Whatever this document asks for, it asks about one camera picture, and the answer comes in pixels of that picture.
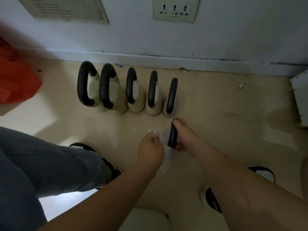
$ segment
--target baseboard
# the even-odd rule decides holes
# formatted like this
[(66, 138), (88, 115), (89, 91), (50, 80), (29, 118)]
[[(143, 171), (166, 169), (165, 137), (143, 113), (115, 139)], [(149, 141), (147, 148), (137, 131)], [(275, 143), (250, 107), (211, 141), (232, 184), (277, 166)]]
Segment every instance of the baseboard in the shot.
[(281, 76), (295, 76), (308, 69), (308, 65), (288, 63), (258, 63), (225, 59), (173, 58), (150, 55), (116, 54), (94, 51), (52, 50), (16, 47), (25, 58), (58, 59), (65, 61), (91, 61), (118, 63), (130, 66), (156, 68), (218, 71), (231, 73), (252, 73)]

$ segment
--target white wall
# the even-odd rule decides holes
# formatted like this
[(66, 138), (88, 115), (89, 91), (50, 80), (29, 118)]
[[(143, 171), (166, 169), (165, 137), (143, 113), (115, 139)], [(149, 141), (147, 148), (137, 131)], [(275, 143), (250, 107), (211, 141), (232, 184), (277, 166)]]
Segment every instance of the white wall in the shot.
[(152, 19), (152, 0), (102, 0), (109, 25), (35, 20), (0, 0), (15, 47), (308, 64), (308, 0), (201, 0), (195, 23)]

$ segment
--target hand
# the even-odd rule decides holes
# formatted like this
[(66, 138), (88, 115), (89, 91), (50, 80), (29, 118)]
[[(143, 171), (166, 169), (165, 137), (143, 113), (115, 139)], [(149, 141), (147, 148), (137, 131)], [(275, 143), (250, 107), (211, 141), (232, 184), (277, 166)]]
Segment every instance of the hand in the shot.
[(156, 172), (163, 163), (164, 156), (164, 146), (159, 137), (153, 136), (153, 132), (147, 133), (138, 147), (137, 164)]
[(175, 149), (177, 151), (185, 151), (190, 156), (196, 157), (194, 149), (196, 145), (202, 142), (202, 139), (189, 127), (183, 118), (176, 117), (172, 123), (175, 125), (180, 140)]

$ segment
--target jeans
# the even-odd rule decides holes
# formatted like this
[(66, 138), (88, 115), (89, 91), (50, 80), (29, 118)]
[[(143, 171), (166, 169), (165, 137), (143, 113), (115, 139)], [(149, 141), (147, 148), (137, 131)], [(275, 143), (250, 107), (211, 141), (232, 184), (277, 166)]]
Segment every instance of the jeans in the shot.
[(38, 198), (92, 190), (110, 179), (94, 152), (0, 127), (0, 230), (34, 231), (47, 222)]

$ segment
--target floor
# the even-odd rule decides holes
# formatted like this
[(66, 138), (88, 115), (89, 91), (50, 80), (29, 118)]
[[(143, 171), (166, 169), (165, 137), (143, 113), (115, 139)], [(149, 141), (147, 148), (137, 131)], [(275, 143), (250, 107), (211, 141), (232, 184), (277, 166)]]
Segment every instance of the floor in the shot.
[[(104, 157), (126, 169), (136, 162), (137, 147), (148, 130), (161, 131), (171, 123), (162, 114), (128, 110), (115, 116), (83, 106), (76, 92), (80, 62), (26, 62), (43, 86), (28, 101), (1, 106), (1, 126), (65, 146), (76, 141), (92, 143)], [(94, 65), (98, 71), (103, 66)], [(128, 68), (115, 66), (124, 86)], [(147, 90), (153, 68), (135, 69)], [(308, 155), (308, 131), (296, 126), (298, 113), (288, 77), (156, 70), (165, 95), (171, 79), (179, 79), (178, 116), (198, 135), (245, 165), (270, 168), (278, 185), (302, 197), (299, 167)], [(137, 206), (168, 213), (177, 231), (228, 230), (222, 215), (199, 200), (198, 190), (206, 181), (195, 159), (180, 153), (164, 174), (157, 173)]]

